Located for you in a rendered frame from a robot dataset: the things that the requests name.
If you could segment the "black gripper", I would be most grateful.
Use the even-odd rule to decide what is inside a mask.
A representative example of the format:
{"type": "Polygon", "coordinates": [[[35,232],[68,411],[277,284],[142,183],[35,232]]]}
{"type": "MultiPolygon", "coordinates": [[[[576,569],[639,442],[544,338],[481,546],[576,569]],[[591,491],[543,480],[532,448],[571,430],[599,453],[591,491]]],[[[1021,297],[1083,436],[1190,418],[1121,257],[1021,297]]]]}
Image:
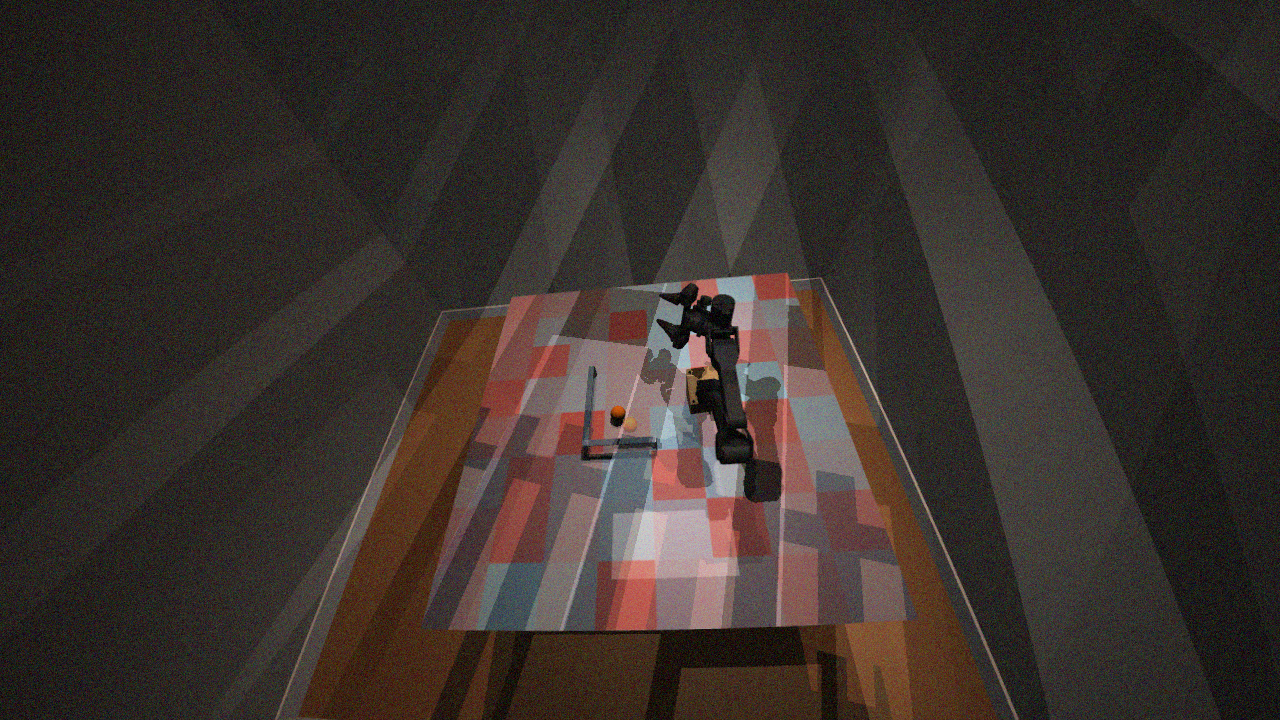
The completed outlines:
{"type": "Polygon", "coordinates": [[[692,302],[698,299],[698,284],[689,283],[678,293],[659,293],[660,299],[666,299],[671,304],[677,306],[678,304],[684,305],[681,325],[657,319],[660,328],[669,336],[671,342],[673,342],[672,347],[675,348],[684,348],[689,343],[690,331],[698,333],[699,338],[705,334],[710,313],[704,314],[699,313],[695,307],[691,309],[692,302]]]}

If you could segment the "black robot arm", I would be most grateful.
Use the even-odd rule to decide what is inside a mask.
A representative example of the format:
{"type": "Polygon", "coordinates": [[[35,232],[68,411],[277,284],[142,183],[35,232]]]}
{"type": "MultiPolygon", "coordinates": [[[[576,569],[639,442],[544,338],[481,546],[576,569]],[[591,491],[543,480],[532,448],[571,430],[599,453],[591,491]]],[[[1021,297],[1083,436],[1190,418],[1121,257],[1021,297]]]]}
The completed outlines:
{"type": "Polygon", "coordinates": [[[735,304],[732,296],[718,293],[713,299],[701,295],[698,305],[692,306],[699,313],[710,313],[704,336],[708,357],[718,372],[719,380],[699,380],[695,395],[698,404],[709,405],[713,413],[718,430],[716,457],[721,460],[721,464],[749,462],[749,457],[753,457],[754,445],[754,439],[748,432],[748,416],[742,409],[736,370],[740,340],[739,325],[732,325],[735,304]],[[707,306],[710,306],[710,311],[707,310],[707,306]],[[735,340],[731,338],[731,334],[735,334],[735,340]],[[737,429],[744,429],[748,438],[737,429]]]}

